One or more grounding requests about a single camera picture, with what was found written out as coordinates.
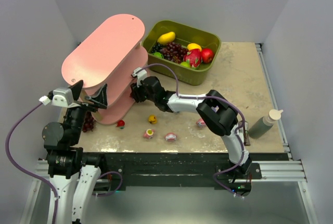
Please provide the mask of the pink round toy white face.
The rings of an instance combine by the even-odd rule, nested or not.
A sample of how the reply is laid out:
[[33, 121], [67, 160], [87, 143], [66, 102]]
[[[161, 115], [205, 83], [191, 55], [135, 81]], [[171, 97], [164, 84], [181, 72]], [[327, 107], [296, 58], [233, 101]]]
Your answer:
[[167, 142], [174, 142], [177, 140], [177, 135], [173, 132], [169, 132], [165, 135], [164, 139], [167, 141]]

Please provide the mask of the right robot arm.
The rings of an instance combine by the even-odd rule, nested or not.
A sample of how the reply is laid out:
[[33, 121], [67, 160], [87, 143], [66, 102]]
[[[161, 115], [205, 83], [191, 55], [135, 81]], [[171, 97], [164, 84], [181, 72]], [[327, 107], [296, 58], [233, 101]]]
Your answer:
[[131, 97], [137, 103], [151, 101], [163, 112], [198, 113], [208, 129], [220, 136], [229, 155], [229, 162], [238, 172], [245, 174], [252, 163], [244, 145], [243, 124], [237, 116], [244, 115], [216, 90], [202, 95], [184, 95], [165, 90], [159, 79], [149, 76], [131, 84]]

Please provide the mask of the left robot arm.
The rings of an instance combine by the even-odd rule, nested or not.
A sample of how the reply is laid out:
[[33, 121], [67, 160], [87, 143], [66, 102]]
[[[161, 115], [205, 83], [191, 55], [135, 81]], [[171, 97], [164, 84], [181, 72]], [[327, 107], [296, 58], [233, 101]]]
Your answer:
[[50, 207], [56, 210], [48, 216], [48, 223], [83, 223], [89, 197], [101, 174], [102, 158], [88, 158], [76, 145], [87, 113], [107, 108], [107, 85], [103, 84], [80, 102], [82, 90], [83, 81], [80, 80], [39, 99], [43, 105], [66, 109], [63, 122], [50, 122], [42, 131], [49, 181], [56, 190], [55, 198], [50, 200]]

